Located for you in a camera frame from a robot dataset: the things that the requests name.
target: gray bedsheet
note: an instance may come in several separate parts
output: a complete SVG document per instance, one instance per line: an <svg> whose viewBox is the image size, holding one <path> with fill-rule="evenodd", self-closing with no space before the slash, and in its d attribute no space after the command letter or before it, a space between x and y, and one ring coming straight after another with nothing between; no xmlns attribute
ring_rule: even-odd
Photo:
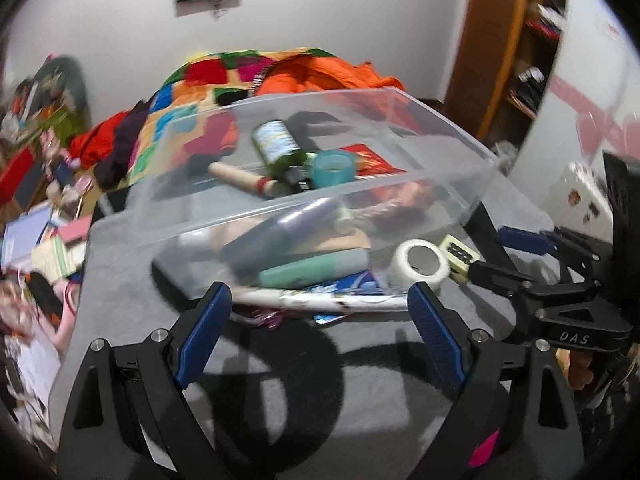
<svg viewBox="0 0 640 480"><path fill-rule="evenodd" d="M484 204L496 226L552 227L549 217L501 175ZM91 229L76 329L50 396L55 439L76 372L93 339L106 338L112 346L139 342L177 319L151 280L150 263L157 250L128 242L129 221L129 213L123 212ZM452 234L472 246L461 228ZM518 254L516 264L530 271L532 258ZM553 267L553 260L547 259ZM496 338L504 338L513 327L509 302L487 290L447 279L439 296L470 327L484 328ZM404 359L403 351L408 351L409 362L419 354L415 349L420 338L407 314L353 316L324 329L310 324L303 332L308 330L308 337L317 341L309 348L301 344L307 335L299 329L281 330L257 334L227 327L203 380L185 392L207 437L240 466L250 460L262 464L270 470L265 478L406 478L450 409L449 400L419 373L403 373L402 366L396 366ZM270 348L278 347L287 356L287 370L276 369L283 368L280 362L274 366ZM372 347L379 351L363 350ZM331 375L324 362L339 362L337 375ZM340 384L326 384L329 377ZM340 398L332 397L335 391L340 391ZM223 407L217 415L220 406L212 405L213 399ZM256 428L256 420L264 427ZM249 435L257 442L257 434L257 444L242 441ZM160 450L154 457L167 464Z"/></svg>

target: wall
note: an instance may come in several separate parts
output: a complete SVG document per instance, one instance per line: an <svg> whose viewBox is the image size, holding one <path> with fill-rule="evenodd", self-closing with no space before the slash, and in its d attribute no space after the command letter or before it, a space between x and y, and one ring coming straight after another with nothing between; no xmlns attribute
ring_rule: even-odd
<svg viewBox="0 0 640 480"><path fill-rule="evenodd" d="M602 150L640 156L640 59L604 0L568 0L554 72L509 179L541 205L564 168Z"/></svg>
<svg viewBox="0 0 640 480"><path fill-rule="evenodd" d="M466 0L27 0L10 31L16 77L51 52L82 65L92 119L148 98L194 54L324 48L372 60L419 98L444 97Z"/></svg>

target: bottle label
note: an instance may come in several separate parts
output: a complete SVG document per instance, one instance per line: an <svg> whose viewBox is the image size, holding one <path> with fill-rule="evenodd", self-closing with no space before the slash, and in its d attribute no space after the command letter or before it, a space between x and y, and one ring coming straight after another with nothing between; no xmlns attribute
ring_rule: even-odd
<svg viewBox="0 0 640 480"><path fill-rule="evenodd" d="M270 121L258 126L254 131L254 139L267 164L273 164L281 156L300 149L282 121Z"/></svg>

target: metal bolt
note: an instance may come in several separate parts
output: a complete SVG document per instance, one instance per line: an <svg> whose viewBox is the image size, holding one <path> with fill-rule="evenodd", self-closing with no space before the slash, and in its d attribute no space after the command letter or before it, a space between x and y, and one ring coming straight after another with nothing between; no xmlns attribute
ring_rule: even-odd
<svg viewBox="0 0 640 480"><path fill-rule="evenodd" d="M104 339L94 339L93 341L91 341L90 348L94 352L99 352L104 348Z"/></svg>
<svg viewBox="0 0 640 480"><path fill-rule="evenodd" d="M169 336L169 331L164 328L158 328L151 333L151 339L156 343L161 343Z"/></svg>
<svg viewBox="0 0 640 480"><path fill-rule="evenodd" d="M471 339L473 339L476 343L484 343L486 341L489 341L489 334L485 330L477 328L471 333Z"/></svg>
<svg viewBox="0 0 640 480"><path fill-rule="evenodd" d="M546 339L536 339L536 348L541 352L548 352L551 345Z"/></svg>

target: white roll of tape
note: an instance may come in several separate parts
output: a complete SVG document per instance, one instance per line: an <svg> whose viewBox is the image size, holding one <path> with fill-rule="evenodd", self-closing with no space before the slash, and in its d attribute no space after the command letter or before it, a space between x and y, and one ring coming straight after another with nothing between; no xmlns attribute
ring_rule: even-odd
<svg viewBox="0 0 640 480"><path fill-rule="evenodd" d="M449 272L447 257L436 245L414 238L398 245L389 266L388 278L391 285L399 288L426 282L437 290Z"/></svg>

